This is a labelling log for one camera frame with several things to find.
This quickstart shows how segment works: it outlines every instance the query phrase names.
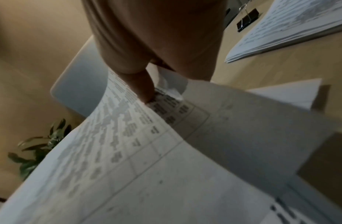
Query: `desk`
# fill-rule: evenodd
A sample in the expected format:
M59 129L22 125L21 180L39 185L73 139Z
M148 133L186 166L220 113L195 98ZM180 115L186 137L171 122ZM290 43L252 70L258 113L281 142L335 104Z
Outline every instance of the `desk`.
M238 33L240 13L225 29L212 81L239 89L252 89L313 78L322 78L326 103L321 112L342 119L342 32L225 63L231 48L263 18L273 0L254 0L260 19ZM299 171L299 176L342 207L342 128Z

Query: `potted plant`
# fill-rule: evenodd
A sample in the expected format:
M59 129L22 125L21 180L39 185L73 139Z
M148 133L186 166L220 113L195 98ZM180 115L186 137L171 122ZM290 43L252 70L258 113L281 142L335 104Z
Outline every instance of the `potted plant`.
M31 137L18 144L18 147L24 147L29 142L40 140L40 144L34 144L29 147L22 149L21 151L32 151L34 153L35 159L25 159L18 156L16 153L9 152L8 157L15 163L21 163L20 166L20 176L25 180L35 168L42 162L46 155L59 143L61 140L69 134L71 131L71 125L69 124L66 128L65 119L62 119L57 126L54 128L54 124L49 130L49 135L47 137Z

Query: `tabletop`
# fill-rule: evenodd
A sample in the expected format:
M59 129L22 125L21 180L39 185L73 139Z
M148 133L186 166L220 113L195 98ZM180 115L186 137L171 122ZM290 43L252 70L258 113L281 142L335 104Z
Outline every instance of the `tabletop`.
M256 8L259 19L237 32L236 23L245 15L240 12L225 29L212 81L246 90L322 78L313 107L342 120L342 32L224 62L231 48L263 18L273 1L249 2L247 11ZM312 155L298 174L342 208L342 128Z

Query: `wooden surface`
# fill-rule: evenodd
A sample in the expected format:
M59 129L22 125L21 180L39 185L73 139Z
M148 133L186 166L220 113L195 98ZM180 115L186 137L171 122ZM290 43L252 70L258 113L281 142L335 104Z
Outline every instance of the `wooden surface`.
M247 9L257 8L263 18L273 0L254 0ZM342 32L225 63L231 48L254 24L238 33L240 13L226 28L212 81L239 89L252 89L287 82L323 79L314 107L327 116L342 120ZM342 207L342 128L301 168L299 175Z
M49 90L91 36L80 0L0 0L0 197L21 184L17 143L46 135L62 118L77 117Z

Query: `black object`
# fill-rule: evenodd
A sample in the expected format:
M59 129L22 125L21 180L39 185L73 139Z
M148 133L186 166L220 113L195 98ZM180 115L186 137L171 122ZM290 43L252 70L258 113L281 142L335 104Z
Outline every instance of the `black object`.
M237 23L237 31L241 32L244 28L248 27L251 23L258 19L259 12L257 9L253 9L248 13L240 22Z

